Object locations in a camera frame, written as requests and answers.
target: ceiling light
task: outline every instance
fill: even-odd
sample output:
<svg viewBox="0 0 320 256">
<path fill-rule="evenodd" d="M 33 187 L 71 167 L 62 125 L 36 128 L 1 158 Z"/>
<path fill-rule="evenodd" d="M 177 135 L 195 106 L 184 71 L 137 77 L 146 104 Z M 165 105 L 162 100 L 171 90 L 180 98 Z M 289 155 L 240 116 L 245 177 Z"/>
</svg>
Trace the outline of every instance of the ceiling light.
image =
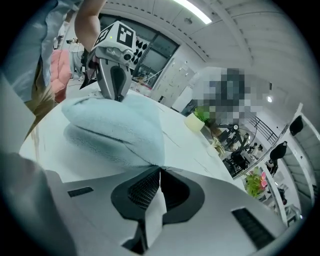
<svg viewBox="0 0 320 256">
<path fill-rule="evenodd" d="M 173 0 L 178 4 L 182 5 L 184 8 L 187 8 L 190 12 L 192 12 L 195 16 L 197 16 L 200 20 L 204 22 L 204 24 L 209 24 L 212 20 L 205 15 L 201 10 L 195 7 L 192 3 L 187 0 Z"/>
</svg>

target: light blue towel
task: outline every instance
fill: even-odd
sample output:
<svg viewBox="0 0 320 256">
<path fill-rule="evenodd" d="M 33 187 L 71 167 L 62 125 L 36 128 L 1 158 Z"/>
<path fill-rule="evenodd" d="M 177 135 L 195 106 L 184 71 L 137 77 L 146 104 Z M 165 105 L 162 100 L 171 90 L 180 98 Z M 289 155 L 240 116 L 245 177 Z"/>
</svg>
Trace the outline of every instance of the light blue towel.
<svg viewBox="0 0 320 256">
<path fill-rule="evenodd" d="M 164 138 L 159 110 L 152 100 L 128 94 L 122 102 L 85 97 L 67 100 L 70 121 L 64 135 L 71 143 L 123 166 L 163 166 Z"/>
</svg>

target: railing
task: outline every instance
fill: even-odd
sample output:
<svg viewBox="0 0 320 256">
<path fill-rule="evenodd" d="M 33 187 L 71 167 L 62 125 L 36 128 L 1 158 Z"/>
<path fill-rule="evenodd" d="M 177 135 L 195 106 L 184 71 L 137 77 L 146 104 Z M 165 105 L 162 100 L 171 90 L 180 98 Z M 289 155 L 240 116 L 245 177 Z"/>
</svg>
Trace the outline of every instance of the railing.
<svg viewBox="0 0 320 256">
<path fill-rule="evenodd" d="M 265 139 L 272 145 L 277 140 L 278 136 L 267 126 L 261 119 L 255 115 L 251 115 L 248 122 L 253 125 Z"/>
</svg>

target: black slot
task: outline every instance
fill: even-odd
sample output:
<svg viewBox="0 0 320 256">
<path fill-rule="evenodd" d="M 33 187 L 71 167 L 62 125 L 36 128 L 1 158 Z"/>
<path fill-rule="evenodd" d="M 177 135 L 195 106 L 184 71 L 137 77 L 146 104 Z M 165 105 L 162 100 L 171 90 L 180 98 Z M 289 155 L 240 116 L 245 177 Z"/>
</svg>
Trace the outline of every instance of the black slot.
<svg viewBox="0 0 320 256">
<path fill-rule="evenodd" d="M 275 239 L 246 208 L 234 210 L 232 214 L 258 250 Z"/>
<path fill-rule="evenodd" d="M 81 196 L 87 193 L 90 193 L 94 191 L 91 187 L 83 187 L 83 188 L 79 188 L 79 189 L 75 189 L 75 190 L 71 190 L 68 191 L 68 194 L 71 198 L 77 197 L 77 196 Z"/>
</svg>

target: white table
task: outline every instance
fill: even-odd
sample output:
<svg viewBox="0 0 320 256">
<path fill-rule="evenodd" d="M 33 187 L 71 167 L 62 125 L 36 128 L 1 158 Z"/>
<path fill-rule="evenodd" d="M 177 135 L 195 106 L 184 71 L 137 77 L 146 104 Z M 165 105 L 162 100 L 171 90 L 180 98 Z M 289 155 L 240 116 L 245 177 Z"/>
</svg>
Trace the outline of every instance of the white table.
<svg viewBox="0 0 320 256">
<path fill-rule="evenodd" d="M 98 90 L 98 84 L 93 83 L 74 93 L 71 98 L 85 97 Z M 129 94 L 144 97 L 132 90 L 129 90 Z M 214 148 L 211 149 L 214 151 L 211 154 L 213 156 L 208 155 L 209 142 L 200 132 L 194 133 L 186 127 L 183 115 L 152 99 L 150 101 L 159 108 L 165 166 L 220 179 L 245 190 L 243 184 L 232 179 Z M 130 171 L 67 142 L 64 129 L 69 121 L 61 112 L 62 105 L 63 102 L 57 105 L 27 137 L 19 152 L 23 157 L 37 161 L 46 170 L 57 172 L 63 182 L 94 179 Z"/>
</svg>

